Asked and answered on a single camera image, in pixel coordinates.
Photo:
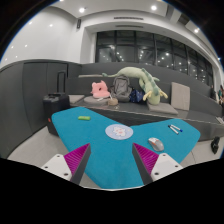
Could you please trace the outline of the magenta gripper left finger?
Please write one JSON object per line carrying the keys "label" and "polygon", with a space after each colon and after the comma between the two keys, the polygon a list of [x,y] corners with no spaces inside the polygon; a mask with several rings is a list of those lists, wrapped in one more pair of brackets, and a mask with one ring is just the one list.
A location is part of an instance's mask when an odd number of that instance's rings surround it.
{"label": "magenta gripper left finger", "polygon": [[72,173],[71,182],[79,185],[91,154],[90,144],[85,144],[69,152],[64,159]]}

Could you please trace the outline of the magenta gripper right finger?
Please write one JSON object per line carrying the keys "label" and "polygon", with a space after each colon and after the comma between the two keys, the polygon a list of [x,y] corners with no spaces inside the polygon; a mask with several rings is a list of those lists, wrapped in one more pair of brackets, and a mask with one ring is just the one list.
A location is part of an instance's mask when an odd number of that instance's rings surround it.
{"label": "magenta gripper right finger", "polygon": [[132,154],[134,156],[138,171],[144,185],[152,183],[151,173],[158,160],[159,155],[150,149],[137,143],[132,145]]}

